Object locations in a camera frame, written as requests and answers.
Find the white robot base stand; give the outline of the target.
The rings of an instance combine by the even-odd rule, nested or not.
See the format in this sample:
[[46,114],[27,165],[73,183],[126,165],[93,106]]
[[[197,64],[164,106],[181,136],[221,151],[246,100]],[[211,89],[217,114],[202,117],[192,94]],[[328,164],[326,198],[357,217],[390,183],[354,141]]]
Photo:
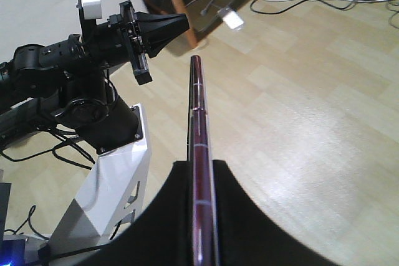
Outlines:
[[118,222],[133,222],[142,211],[151,157],[147,116],[133,106],[140,120],[136,140],[101,154],[52,233],[54,251],[106,244]]

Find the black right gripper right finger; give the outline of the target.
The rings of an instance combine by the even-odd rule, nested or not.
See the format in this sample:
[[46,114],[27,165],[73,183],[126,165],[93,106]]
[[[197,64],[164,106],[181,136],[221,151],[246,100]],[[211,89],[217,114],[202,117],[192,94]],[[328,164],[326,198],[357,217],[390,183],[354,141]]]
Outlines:
[[221,265],[335,265],[291,236],[246,194],[227,163],[214,160]]

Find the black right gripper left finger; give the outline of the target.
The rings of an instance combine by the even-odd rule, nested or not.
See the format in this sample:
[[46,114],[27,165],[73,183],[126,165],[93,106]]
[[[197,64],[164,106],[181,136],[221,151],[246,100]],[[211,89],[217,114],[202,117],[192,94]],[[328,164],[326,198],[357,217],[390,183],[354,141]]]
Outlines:
[[191,164],[173,163],[158,194],[116,240],[79,265],[192,265],[188,225]]

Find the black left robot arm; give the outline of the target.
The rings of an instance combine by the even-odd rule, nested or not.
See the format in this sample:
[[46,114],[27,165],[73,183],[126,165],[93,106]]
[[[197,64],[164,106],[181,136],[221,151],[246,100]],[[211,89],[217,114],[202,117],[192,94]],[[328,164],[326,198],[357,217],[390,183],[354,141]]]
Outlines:
[[79,6],[82,28],[61,42],[28,44],[1,64],[1,149],[39,132],[60,148],[93,147],[89,174],[50,237],[7,230],[2,265],[68,265],[110,242],[140,215],[151,156],[141,104],[128,106],[110,81],[112,67],[130,62],[140,85],[151,81],[155,57],[189,28],[184,14],[135,12],[130,1],[97,24]]

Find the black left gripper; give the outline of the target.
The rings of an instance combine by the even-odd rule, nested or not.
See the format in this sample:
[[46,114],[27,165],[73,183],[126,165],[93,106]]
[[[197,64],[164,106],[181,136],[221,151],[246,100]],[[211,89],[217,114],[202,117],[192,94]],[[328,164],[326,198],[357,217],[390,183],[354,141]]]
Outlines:
[[131,1],[121,2],[119,8],[119,14],[109,17],[108,27],[121,37],[137,83],[152,82],[145,54],[156,57],[173,39],[186,32],[190,28],[188,18],[184,13],[135,13]]

